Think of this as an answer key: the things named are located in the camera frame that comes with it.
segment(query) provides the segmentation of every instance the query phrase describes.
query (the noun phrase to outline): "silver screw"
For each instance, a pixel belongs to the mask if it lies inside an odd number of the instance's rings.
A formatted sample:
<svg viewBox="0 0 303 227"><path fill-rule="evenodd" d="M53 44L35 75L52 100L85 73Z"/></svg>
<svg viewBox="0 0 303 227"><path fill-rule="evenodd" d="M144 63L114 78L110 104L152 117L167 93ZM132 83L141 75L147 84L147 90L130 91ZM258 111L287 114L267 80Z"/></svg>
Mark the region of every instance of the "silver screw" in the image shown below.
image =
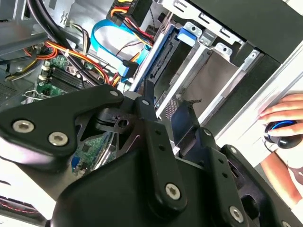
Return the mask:
<svg viewBox="0 0 303 227"><path fill-rule="evenodd" d="M229 212L231 213L233 219L235 219L239 223L243 223L244 217L238 208L231 206L229 207Z"/></svg>
<svg viewBox="0 0 303 227"><path fill-rule="evenodd" d="M282 221L283 227L291 227L286 221Z"/></svg>
<svg viewBox="0 0 303 227"><path fill-rule="evenodd" d="M212 134L210 133L210 131L207 130L207 129L204 129L204 132L205 132L205 134L208 135L208 136L211 136L211 135L212 135Z"/></svg>
<svg viewBox="0 0 303 227"><path fill-rule="evenodd" d="M113 95L113 96L119 96L119 94L115 91L110 91L110 93Z"/></svg>
<svg viewBox="0 0 303 227"><path fill-rule="evenodd" d="M233 147L231 147L231 151L232 151L234 154L237 154L237 153L238 153L237 150L236 150L235 148L233 148Z"/></svg>
<svg viewBox="0 0 303 227"><path fill-rule="evenodd" d="M53 132L49 135L48 141L54 146L61 147L67 144L68 137L62 132Z"/></svg>
<svg viewBox="0 0 303 227"><path fill-rule="evenodd" d="M146 100L142 101L145 105L149 105L149 102L147 102Z"/></svg>
<svg viewBox="0 0 303 227"><path fill-rule="evenodd" d="M181 192L180 192L179 188L172 183L168 183L165 186L165 191L166 191L166 194L173 200L178 200L181 197Z"/></svg>
<svg viewBox="0 0 303 227"><path fill-rule="evenodd" d="M31 123L27 120L20 120L20 121L16 121L15 123L13 123L13 129L16 132L29 133L35 129L35 126L33 123Z"/></svg>

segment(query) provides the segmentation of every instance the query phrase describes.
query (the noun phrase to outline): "finger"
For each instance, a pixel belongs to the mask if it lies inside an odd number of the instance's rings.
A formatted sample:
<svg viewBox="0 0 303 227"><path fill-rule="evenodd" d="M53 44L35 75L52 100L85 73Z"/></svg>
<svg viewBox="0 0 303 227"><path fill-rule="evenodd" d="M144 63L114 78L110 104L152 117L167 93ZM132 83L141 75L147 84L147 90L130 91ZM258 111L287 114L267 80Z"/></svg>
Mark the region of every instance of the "finger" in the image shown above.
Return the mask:
<svg viewBox="0 0 303 227"><path fill-rule="evenodd" d="M303 109L303 101L292 101L292 102L285 102L285 103L279 103L275 106L272 106L265 111L263 111L260 116L263 117L265 115L284 111L284 110L300 110Z"/></svg>
<svg viewBox="0 0 303 227"><path fill-rule="evenodd" d="M259 120L262 123L269 123L269 122L279 122L279 121L295 121L295 120L302 120L303 119L303 109L301 110L285 110L280 112L275 112L272 114L267 114L262 116Z"/></svg>
<svg viewBox="0 0 303 227"><path fill-rule="evenodd" d="M292 101L303 101L303 94L294 94L294 95L286 96L282 98L279 103L292 102Z"/></svg>
<svg viewBox="0 0 303 227"><path fill-rule="evenodd" d="M294 136L303 134L303 123L294 124L291 126L274 129L268 132L270 136Z"/></svg>

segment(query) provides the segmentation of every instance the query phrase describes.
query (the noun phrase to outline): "black plastic housing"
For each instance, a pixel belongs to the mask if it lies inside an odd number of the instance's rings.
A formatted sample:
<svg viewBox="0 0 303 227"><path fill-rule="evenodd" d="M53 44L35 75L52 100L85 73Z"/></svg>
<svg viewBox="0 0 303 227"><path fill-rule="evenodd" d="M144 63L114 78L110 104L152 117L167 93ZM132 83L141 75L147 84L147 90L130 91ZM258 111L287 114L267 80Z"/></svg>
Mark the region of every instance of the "black plastic housing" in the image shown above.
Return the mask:
<svg viewBox="0 0 303 227"><path fill-rule="evenodd" d="M152 0L133 0L126 15L140 27L151 5Z"/></svg>

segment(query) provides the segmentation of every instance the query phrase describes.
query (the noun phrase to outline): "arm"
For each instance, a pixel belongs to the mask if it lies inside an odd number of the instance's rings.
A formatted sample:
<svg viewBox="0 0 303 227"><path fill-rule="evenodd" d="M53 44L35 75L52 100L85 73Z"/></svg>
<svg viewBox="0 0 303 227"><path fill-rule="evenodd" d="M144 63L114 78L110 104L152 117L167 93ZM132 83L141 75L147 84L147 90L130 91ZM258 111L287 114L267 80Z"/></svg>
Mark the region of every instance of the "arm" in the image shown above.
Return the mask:
<svg viewBox="0 0 303 227"><path fill-rule="evenodd" d="M302 199L302 196L294 185L287 166L275 152L261 162L261 166L276 192L292 209Z"/></svg>

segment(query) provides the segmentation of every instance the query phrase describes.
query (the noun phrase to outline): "computer mouse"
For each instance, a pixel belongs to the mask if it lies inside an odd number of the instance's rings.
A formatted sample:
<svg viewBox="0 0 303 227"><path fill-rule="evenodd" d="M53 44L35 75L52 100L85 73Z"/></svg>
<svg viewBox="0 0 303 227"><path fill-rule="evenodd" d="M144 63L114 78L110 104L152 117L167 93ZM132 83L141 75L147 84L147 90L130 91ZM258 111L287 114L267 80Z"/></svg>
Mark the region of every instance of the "computer mouse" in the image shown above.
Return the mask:
<svg viewBox="0 0 303 227"><path fill-rule="evenodd" d="M282 127L290 126L297 124L296 121L280 121L280 122L271 122L265 128L264 138L267 142L275 143L282 149L290 149L297 146L303 139L303 135L287 136L287 137L275 137L270 136L268 132L273 129L279 129Z"/></svg>

